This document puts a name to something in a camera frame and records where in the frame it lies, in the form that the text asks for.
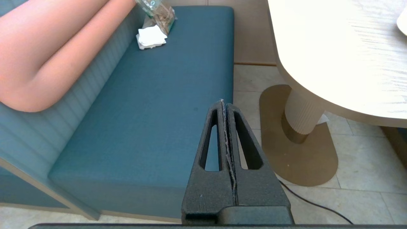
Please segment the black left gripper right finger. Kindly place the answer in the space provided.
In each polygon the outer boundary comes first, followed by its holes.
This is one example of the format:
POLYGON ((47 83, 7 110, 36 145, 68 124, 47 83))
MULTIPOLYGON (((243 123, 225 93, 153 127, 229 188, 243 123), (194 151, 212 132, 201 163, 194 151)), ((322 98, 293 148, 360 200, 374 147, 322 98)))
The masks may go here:
POLYGON ((288 197, 241 110, 227 104, 226 119, 236 203, 290 207, 288 197))

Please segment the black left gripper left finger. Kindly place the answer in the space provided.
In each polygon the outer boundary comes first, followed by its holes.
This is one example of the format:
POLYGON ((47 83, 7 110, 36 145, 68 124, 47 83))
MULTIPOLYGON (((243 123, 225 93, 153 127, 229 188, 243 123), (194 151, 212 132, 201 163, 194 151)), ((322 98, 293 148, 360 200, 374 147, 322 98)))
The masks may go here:
POLYGON ((182 223, 218 223, 218 214, 236 205, 236 177, 230 152, 224 100, 208 110, 181 205, 182 223), (213 126, 217 128, 218 171, 206 171, 213 126))

